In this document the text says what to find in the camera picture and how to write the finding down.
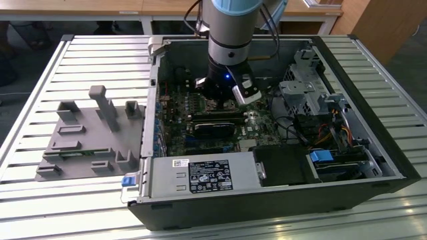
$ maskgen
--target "floor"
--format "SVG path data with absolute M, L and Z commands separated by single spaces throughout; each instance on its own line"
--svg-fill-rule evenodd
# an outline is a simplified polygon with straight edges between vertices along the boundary
M 31 50 L 21 38 L 18 32 L 10 28 L 10 42 L 19 55 L 11 60 L 15 70 L 19 72 L 19 80 L 13 84 L 0 87 L 0 144 L 3 143 L 15 120 L 25 107 L 30 93 L 39 81 L 39 77 L 51 59 L 55 46 L 65 34 L 91 35 L 98 28 L 95 22 L 51 22 L 49 31 L 54 45 L 45 50 Z M 119 22 L 121 30 L 118 34 L 143 34 L 139 22 Z M 181 24 L 171 23 L 166 26 L 154 26 L 163 34 L 171 31 L 189 33 Z M 420 31 L 405 43 L 402 49 L 386 66 L 389 72 L 396 77 L 414 100 L 427 111 L 427 19 L 420 26 Z

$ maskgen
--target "gray plastic base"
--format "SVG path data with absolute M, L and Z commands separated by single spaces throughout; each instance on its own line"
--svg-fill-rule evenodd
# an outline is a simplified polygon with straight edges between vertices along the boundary
M 145 107 L 137 102 L 133 104 L 143 113 L 130 117 L 127 107 L 117 107 L 119 130 L 115 132 L 98 107 L 70 108 L 77 121 L 69 121 L 69 124 L 63 119 L 58 121 L 37 171 L 37 181 L 119 176 L 139 170 Z

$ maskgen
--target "robotic arm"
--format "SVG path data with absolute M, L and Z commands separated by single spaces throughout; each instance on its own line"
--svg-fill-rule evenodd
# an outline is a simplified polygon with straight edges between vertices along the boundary
M 273 30 L 272 23 L 276 26 L 280 22 L 288 0 L 199 0 L 193 7 L 198 3 L 210 33 L 207 76 L 197 81 L 197 88 L 219 107 L 234 97 L 241 105 L 249 104 L 262 97 L 249 64 L 254 30 L 257 26 Z

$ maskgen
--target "small circuit board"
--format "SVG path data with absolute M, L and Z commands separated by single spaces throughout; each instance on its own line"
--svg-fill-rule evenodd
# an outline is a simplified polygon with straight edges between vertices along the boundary
M 170 157 L 247 152 L 282 143 L 265 99 L 246 106 L 230 100 L 218 109 L 214 100 L 178 86 L 159 101 Z

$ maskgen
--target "black cable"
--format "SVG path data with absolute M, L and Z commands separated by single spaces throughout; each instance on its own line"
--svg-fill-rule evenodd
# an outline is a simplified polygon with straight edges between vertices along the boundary
M 260 10 L 260 13 L 261 13 L 262 19 L 264 19 L 265 22 L 266 22 L 269 31 L 272 32 L 273 40 L 274 40 L 274 42 L 276 42 L 276 52 L 274 52 L 274 54 L 270 56 L 270 58 L 274 58 L 274 57 L 277 56 L 278 52 L 280 52 L 280 40 L 277 39 L 276 32 L 274 32 L 274 30 L 273 30 L 273 26 L 270 25 L 270 22 L 269 22 L 269 20 L 268 20 L 268 17 L 266 17 L 266 15 L 265 15 L 265 12 L 264 12 L 262 9 Z
M 292 117 L 292 116 L 281 116 L 281 117 L 278 117 L 278 118 L 276 119 L 276 121 L 278 121 L 278 119 L 288 119 L 288 120 L 290 120 L 290 121 L 294 121 L 294 120 L 296 120 L 296 118 Z
M 191 5 L 191 7 L 189 8 L 189 11 L 186 12 L 185 15 L 185 24 L 187 25 L 187 27 L 194 31 L 195 34 L 201 35 L 201 32 L 190 25 L 189 21 L 187 21 L 187 17 L 189 14 L 191 13 L 191 11 L 194 10 L 195 6 L 202 2 L 202 0 L 195 1 L 195 3 Z
M 277 26 L 277 22 L 274 20 L 274 17 L 269 11 L 269 8 L 266 6 L 266 4 L 264 3 L 262 4 L 264 8 L 265 8 L 265 11 L 268 13 L 268 17 L 270 18 L 272 22 L 273 22 L 273 28 L 274 28 L 274 31 L 276 31 L 276 37 L 277 37 L 277 54 L 278 54 L 278 58 L 281 58 L 281 53 L 280 53 L 280 49 L 281 49 L 281 36 L 280 36 L 280 30 L 278 30 L 278 26 Z

